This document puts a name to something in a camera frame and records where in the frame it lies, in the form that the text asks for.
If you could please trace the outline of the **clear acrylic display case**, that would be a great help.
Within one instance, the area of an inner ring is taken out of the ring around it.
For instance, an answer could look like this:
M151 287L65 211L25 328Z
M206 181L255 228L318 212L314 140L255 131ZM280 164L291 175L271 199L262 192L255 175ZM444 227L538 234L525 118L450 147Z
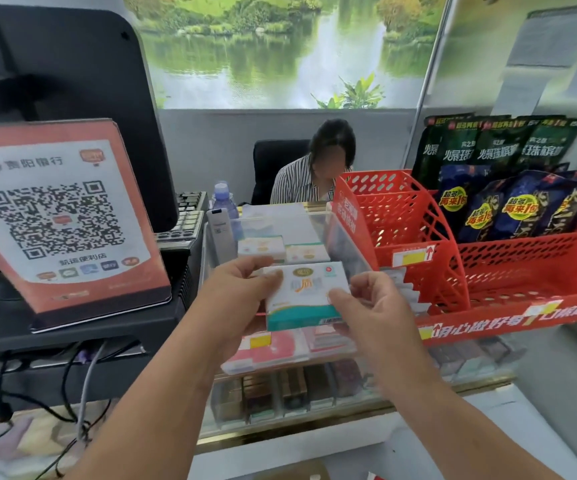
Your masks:
M243 238L280 235L284 245L321 242L331 258L343 263L348 281L354 275L371 271L369 261L362 254L353 235L335 213L326 209L312 210L302 204L245 206L240 217ZM209 224L205 224L199 287L213 273L217 265ZM265 302L258 312L265 318Z

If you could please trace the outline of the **paper notice sheet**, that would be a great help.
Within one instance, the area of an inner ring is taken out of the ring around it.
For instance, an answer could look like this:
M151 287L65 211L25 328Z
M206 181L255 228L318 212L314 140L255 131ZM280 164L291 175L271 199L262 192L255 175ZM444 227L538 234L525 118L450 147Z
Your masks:
M577 62L577 5L527 14L502 71L491 115L534 113L548 86Z

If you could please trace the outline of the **orange code sign stand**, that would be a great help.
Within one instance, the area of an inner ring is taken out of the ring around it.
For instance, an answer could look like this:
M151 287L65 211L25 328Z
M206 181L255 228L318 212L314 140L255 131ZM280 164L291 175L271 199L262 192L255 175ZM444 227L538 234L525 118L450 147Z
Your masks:
M0 123L0 272L34 313L32 333L170 302L115 122Z

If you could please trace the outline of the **glass counter with gold trim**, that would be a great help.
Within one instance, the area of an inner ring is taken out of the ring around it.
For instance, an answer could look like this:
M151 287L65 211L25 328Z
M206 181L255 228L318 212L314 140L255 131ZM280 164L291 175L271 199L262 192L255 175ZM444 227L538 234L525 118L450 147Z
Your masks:
M516 334L511 333L506 335L511 335L522 343ZM516 371L503 376L497 376L496 378L480 379L461 385L446 382L450 384L458 394L473 394L481 390L509 384L515 376ZM221 451L394 412L395 407L381 395L379 387L378 392L379 397L370 401L355 404L348 403L330 410L321 410L316 413L289 417L272 422L262 422L239 428L218 429L211 424L208 425L208 428L205 428L206 423L203 420L197 441L196 453L204 454Z

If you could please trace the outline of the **person's right forearm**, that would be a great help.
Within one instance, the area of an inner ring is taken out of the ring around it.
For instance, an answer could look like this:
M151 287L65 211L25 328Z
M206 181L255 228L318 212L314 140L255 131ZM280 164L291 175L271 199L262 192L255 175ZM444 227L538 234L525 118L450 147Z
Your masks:
M432 365L417 365L373 370L445 480L564 480L456 394Z

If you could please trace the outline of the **white and teal small box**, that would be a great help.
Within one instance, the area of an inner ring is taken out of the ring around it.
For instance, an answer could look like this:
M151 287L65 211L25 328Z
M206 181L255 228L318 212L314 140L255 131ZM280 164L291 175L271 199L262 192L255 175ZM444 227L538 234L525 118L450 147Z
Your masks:
M342 262L281 265L262 268L263 274L282 271L279 288L265 300L267 331L285 331L342 322L329 300L332 289L349 292Z

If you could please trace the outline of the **person's left forearm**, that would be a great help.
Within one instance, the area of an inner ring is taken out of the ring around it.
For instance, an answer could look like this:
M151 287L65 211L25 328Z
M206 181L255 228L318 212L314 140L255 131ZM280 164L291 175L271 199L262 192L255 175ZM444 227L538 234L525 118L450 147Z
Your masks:
M234 316L184 318L64 480L187 480L214 376L244 328Z

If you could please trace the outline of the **lake landscape poster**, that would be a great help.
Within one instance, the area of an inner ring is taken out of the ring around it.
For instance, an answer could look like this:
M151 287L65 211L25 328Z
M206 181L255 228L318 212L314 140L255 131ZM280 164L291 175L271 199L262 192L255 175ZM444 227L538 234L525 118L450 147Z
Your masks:
M417 105L446 0L123 0L161 109Z

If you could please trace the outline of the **red plastic display rack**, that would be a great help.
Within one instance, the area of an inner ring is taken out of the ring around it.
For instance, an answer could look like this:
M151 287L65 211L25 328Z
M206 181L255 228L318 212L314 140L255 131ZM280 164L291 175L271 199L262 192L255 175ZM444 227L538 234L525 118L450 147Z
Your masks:
M401 276L430 305L418 318L428 345L577 322L577 231L458 244L408 170L342 174L332 212L373 271ZM394 252L433 244L431 262L391 267Z

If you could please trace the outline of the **clear plastic water bottle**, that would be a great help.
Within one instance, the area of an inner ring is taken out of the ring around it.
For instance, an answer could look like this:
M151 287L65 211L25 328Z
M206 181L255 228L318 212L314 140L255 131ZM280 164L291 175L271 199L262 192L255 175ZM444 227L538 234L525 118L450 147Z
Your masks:
M243 238L240 214L234 197L229 190L227 181L220 180L214 185L213 194L210 201L210 209L225 210L228 213L230 219L234 240L239 241Z

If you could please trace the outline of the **white orange small box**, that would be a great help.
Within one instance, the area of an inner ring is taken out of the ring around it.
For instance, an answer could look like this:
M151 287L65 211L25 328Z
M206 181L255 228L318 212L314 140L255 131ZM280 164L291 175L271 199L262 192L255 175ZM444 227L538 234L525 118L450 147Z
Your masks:
M285 251L285 263L290 265L331 261L325 245L321 242L289 244L285 246Z
M286 247L280 235L269 237L245 237L238 241L238 257L272 257L274 263L282 264L286 259Z

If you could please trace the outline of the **black monitor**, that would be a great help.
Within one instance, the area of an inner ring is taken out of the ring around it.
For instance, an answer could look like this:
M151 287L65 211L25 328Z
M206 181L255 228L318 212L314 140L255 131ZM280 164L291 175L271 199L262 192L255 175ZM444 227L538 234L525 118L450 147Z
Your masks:
M110 119L157 233L178 222L164 137L140 40L99 9L0 4L0 123Z

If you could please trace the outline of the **white metal pole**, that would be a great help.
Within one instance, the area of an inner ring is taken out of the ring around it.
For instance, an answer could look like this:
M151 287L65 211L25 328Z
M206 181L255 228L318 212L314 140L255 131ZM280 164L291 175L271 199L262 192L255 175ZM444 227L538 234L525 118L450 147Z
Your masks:
M435 78L438 60L439 58L441 58L441 53L443 52L444 37L447 26L449 25L450 19L453 15L454 10L453 5L454 0L445 0L443 12L438 25L436 39L432 47L427 71L421 87L420 97L418 99L418 103L416 106L416 112L411 124L411 131L405 147L404 160L401 166L401 169L404 170L412 169L412 166L414 165L414 161L416 159L417 144L419 142L419 137L421 136L421 133L424 129L423 113L425 111L425 103L428 96L430 95L429 92L430 83Z

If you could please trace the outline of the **white handheld device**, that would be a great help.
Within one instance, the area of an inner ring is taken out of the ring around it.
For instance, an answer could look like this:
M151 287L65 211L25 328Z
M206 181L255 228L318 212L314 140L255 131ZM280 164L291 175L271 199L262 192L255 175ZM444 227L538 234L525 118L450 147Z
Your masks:
M209 210L208 224L217 265L220 266L236 259L237 244L228 210L224 208Z

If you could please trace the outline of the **person's right hand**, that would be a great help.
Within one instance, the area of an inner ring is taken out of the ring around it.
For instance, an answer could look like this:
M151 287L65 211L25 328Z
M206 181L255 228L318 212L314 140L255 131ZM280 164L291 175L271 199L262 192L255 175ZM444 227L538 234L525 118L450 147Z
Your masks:
M407 300L383 272L355 275L349 288L364 304L364 317L344 322L349 335L383 388L404 385L425 360Z

